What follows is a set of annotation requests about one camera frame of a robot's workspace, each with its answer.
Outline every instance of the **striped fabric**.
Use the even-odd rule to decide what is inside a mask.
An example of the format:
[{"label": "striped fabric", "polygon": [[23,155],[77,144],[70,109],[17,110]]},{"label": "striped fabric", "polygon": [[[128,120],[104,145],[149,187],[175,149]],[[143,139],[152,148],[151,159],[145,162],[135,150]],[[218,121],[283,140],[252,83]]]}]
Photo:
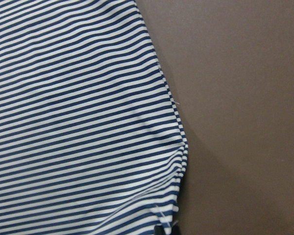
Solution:
[{"label": "striped fabric", "polygon": [[0,0],[0,235],[151,235],[187,161],[133,0]]}]

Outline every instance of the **navy and white striped fabric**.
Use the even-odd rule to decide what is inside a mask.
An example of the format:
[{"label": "navy and white striped fabric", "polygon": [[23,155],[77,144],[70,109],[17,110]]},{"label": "navy and white striped fabric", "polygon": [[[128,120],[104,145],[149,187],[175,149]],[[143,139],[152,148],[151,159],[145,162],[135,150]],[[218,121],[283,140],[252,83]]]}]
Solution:
[{"label": "navy and white striped fabric", "polygon": [[0,0],[0,235],[170,234],[187,141],[133,0]]}]

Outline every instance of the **black object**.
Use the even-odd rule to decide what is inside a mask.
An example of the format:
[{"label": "black object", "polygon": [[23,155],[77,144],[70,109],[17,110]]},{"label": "black object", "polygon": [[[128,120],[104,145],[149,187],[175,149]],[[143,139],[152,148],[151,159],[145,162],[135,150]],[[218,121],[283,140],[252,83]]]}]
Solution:
[{"label": "black object", "polygon": [[[153,229],[154,235],[166,235],[164,228],[161,225],[156,225]],[[181,235],[180,228],[177,225],[172,227],[171,235]]]},{"label": "black object", "polygon": [[180,228],[176,224],[172,227],[171,235],[181,235]]},{"label": "black object", "polygon": [[153,228],[153,234],[154,235],[166,235],[164,228],[162,227],[162,225],[156,225]]}]

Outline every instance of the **brown surface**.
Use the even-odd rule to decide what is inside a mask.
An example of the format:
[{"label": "brown surface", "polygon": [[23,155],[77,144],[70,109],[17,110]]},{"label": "brown surface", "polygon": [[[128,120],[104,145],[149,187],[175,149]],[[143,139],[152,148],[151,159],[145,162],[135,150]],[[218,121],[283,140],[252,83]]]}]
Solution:
[{"label": "brown surface", "polygon": [[183,235],[294,235],[294,0],[137,0],[190,145]]}]

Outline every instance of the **white thread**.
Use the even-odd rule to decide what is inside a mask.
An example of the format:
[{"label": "white thread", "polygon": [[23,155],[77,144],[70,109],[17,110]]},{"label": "white thread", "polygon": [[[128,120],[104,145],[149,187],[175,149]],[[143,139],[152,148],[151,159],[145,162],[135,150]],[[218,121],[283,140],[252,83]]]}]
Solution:
[{"label": "white thread", "polygon": [[156,207],[158,208],[161,216],[163,217],[163,219],[165,220],[165,222],[168,224],[168,227],[171,228],[170,223],[166,220],[166,216],[163,214],[163,212],[160,210],[160,208],[157,206],[157,204],[155,204]]},{"label": "white thread", "polygon": [[178,220],[174,221],[172,227],[178,223]]}]

